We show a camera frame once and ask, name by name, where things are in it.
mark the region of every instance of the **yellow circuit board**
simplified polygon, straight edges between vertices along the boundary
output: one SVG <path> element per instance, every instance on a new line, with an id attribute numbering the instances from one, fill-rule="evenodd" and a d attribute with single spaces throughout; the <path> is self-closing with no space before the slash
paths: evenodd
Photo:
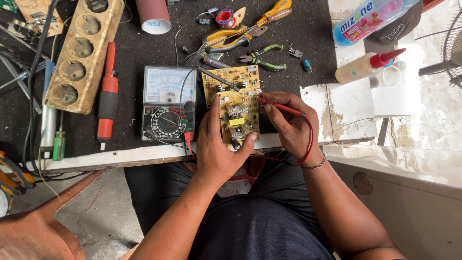
<path id="1" fill-rule="evenodd" d="M 234 83 L 242 93 L 202 73 L 207 108 L 210 108 L 212 96 L 215 93 L 218 93 L 220 97 L 223 143 L 227 147 L 239 148 L 246 135 L 253 131 L 258 133 L 256 140 L 258 142 L 260 140 L 258 93 L 261 92 L 258 66 L 220 68 L 209 71 Z"/>

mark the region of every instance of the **sandpaper roll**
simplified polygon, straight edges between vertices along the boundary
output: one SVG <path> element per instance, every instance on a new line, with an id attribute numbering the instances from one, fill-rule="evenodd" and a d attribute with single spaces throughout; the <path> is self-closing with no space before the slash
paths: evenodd
<path id="1" fill-rule="evenodd" d="M 136 0 L 141 28 L 150 34 L 163 34 L 172 28 L 165 0 Z"/>

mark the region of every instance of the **hand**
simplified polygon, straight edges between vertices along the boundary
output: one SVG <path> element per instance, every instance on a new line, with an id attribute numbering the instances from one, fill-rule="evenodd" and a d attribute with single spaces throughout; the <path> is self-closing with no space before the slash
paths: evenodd
<path id="1" fill-rule="evenodd" d="M 213 96 L 212 108 L 202 119 L 197 137 L 197 171 L 201 184 L 218 190 L 243 164 L 254 150 L 257 133 L 249 133 L 241 148 L 232 152 L 221 139 L 220 100 Z"/>
<path id="2" fill-rule="evenodd" d="M 267 114 L 269 120 L 279 133 L 282 147 L 292 154 L 298 161 L 303 161 L 308 152 L 310 142 L 313 142 L 313 149 L 310 156 L 303 164 L 305 167 L 318 165 L 323 158 L 318 145 L 319 120 L 316 111 L 306 105 L 301 98 L 291 93 L 280 91 L 262 92 L 259 95 L 267 101 L 285 105 L 302 112 L 311 121 L 314 131 L 314 140 L 311 140 L 311 130 L 304 117 L 295 116 L 286 111 L 280 111 L 274 105 L 265 104 L 262 113 Z"/>

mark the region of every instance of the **black work mat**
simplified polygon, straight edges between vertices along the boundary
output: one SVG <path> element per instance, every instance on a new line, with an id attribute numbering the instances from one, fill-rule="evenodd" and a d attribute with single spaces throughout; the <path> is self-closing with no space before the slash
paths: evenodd
<path id="1" fill-rule="evenodd" d="M 135 2 L 130 0 L 127 2 L 134 17 L 130 22 L 119 25 L 114 40 L 116 43 L 114 69 L 119 73 L 119 105 L 114 120 L 112 138 L 106 145 L 106 151 L 159 145 L 157 142 L 142 142 L 140 140 L 144 67 L 147 65 L 175 65 L 176 55 L 173 42 L 174 36 L 181 26 L 211 7 L 217 7 L 219 10 L 231 8 L 237 11 L 243 6 L 247 7 L 243 24 L 250 26 L 255 24 L 265 11 L 270 10 L 276 0 L 254 2 L 245 0 L 181 0 L 180 3 L 168 7 L 172 29 L 163 35 L 151 35 L 142 31 Z M 74 8 L 75 3 L 72 1 L 63 1 L 58 4 L 58 12 L 63 20 L 72 15 Z M 265 82 L 261 83 L 263 91 L 278 90 L 299 96 L 299 86 L 334 82 L 333 72 L 337 66 L 327 0 L 294 0 L 292 9 L 293 12 L 289 16 L 268 24 L 268 31 L 254 38 L 249 47 L 240 46 L 234 51 L 226 53 L 221 61 L 231 66 L 244 66 L 246 63 L 239 62 L 239 56 L 278 43 L 284 45 L 284 50 L 269 51 L 263 54 L 261 59 L 273 64 L 285 63 L 287 70 L 270 72 L 260 68 L 260 80 Z M 6 26 L 7 21 L 11 21 L 13 17 L 23 20 L 19 13 L 13 14 L 0 9 L 0 22 L 3 26 Z M 129 18 L 129 12 L 125 9 L 122 20 L 127 18 Z M 203 15 L 201 18 L 213 19 L 210 15 Z M 194 52 L 201 44 L 200 38 L 217 28 L 218 26 L 213 22 L 210 25 L 199 25 L 192 22 L 182 29 L 176 39 L 178 62 L 181 64 L 181 61 L 186 57 L 181 53 L 183 46 L 186 46 L 190 52 Z M 58 50 L 61 49 L 64 37 L 64 34 L 58 36 Z M 0 31 L 0 40 L 8 47 L 20 52 L 24 60 L 31 62 L 34 53 L 15 43 L 3 31 Z M 43 52 L 48 56 L 51 54 L 52 42 L 52 37 L 47 38 L 45 42 Z M 301 60 L 288 54 L 291 44 L 293 44 L 293 48 L 303 52 Z M 302 61 L 305 59 L 310 61 L 313 73 L 309 74 L 303 69 Z M 0 83 L 11 78 L 0 62 Z M 41 96 L 43 72 L 37 74 L 35 86 L 36 94 Z M 201 83 L 198 83 L 197 90 L 196 129 L 206 112 Z M 29 122 L 28 100 L 16 85 L 16 87 L 9 86 L 0 90 L 0 101 L 4 105 L 0 112 L 0 140 L 5 141 L 0 145 L 0 149 L 10 151 L 11 155 L 21 154 Z M 63 126 L 63 130 L 67 132 L 65 157 L 100 152 L 100 144 L 96 139 L 97 107 L 96 102 L 91 113 L 86 116 L 65 113 Z M 261 132 L 275 132 L 268 120 L 263 116 L 261 117 Z M 35 153 L 37 153 L 39 146 L 40 118 L 38 116 L 36 120 Z"/>

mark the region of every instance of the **red bottle cap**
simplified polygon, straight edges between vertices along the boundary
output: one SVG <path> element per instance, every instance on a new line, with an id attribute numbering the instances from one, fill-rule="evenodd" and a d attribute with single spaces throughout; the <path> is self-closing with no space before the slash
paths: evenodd
<path id="1" fill-rule="evenodd" d="M 397 57 L 399 54 L 403 53 L 404 51 L 406 51 L 406 48 L 394 50 L 391 52 L 383 51 L 379 54 L 375 54 L 374 56 L 372 56 L 369 62 L 371 63 L 371 66 L 373 68 L 381 68 L 387 65 L 390 62 L 390 60 Z"/>

